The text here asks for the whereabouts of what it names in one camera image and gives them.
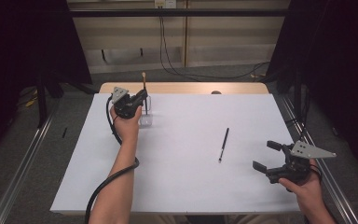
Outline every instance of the metal rail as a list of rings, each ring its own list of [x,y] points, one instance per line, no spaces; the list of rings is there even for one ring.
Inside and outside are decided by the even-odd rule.
[[[10,209],[13,206],[13,203],[15,202],[17,195],[19,194],[21,190],[21,186],[28,174],[28,171],[34,161],[34,158],[37,155],[39,147],[43,139],[45,138],[46,133],[48,132],[48,128],[52,121],[52,117],[58,109],[59,102],[60,101],[54,104],[51,113],[48,116],[48,119],[46,120],[44,125],[41,128],[37,129],[34,135],[34,139],[31,145],[28,147],[28,150],[25,153],[25,156],[22,159],[21,164],[16,171],[16,174],[14,174],[13,178],[11,179],[7,187],[7,190],[5,191],[4,196],[0,200],[0,224],[5,223],[7,219]]]
[[[292,102],[290,101],[290,99],[287,96],[283,97],[282,100],[283,100],[283,104],[284,104],[285,109],[287,110],[290,118],[294,119],[296,117],[296,115],[294,113],[294,106],[293,106]],[[299,134],[301,134],[301,132],[303,132],[303,129],[304,129],[303,123],[296,122],[295,127]],[[307,129],[304,130],[303,137],[305,139],[305,142],[315,146]],[[323,159],[318,159],[316,161],[317,161],[318,166],[321,169],[322,173],[324,174],[324,185],[326,186],[331,197],[333,198],[333,201],[336,204],[336,207],[337,207],[339,213],[341,214],[342,218],[344,219],[345,223],[347,223],[347,224],[357,223],[358,224],[358,219],[357,219],[356,215],[354,214],[353,210],[351,209],[351,205],[350,205],[347,197],[344,195],[341,188],[338,186],[338,183],[336,182],[336,179],[333,177],[330,170],[328,169],[327,164],[324,162]]]
[[[285,17],[305,16],[312,11],[289,9],[206,9],[206,8],[151,8],[151,9],[70,9],[72,17]]]

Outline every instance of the pen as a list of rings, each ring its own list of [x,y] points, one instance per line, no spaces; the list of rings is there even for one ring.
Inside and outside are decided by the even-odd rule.
[[[227,141],[228,131],[229,131],[229,128],[227,128],[227,130],[226,130],[225,140],[223,141],[223,145],[222,145],[222,153],[220,153],[219,162],[222,162],[222,156],[223,156],[223,151],[225,150],[225,146],[226,146],[226,141]]]

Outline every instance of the black curtain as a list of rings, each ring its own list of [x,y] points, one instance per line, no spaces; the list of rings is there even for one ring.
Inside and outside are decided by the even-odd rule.
[[[65,0],[0,1],[0,136],[16,112],[19,92],[44,74],[91,83]]]

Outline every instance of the white paper sheet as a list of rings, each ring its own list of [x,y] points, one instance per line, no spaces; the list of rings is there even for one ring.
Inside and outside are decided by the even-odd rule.
[[[51,211],[83,214],[119,144],[96,94]],[[269,94],[151,94],[153,125],[140,130],[132,212],[161,214],[298,211],[296,197],[252,167],[284,164],[267,141],[293,142]],[[229,128],[222,162],[218,159]]]

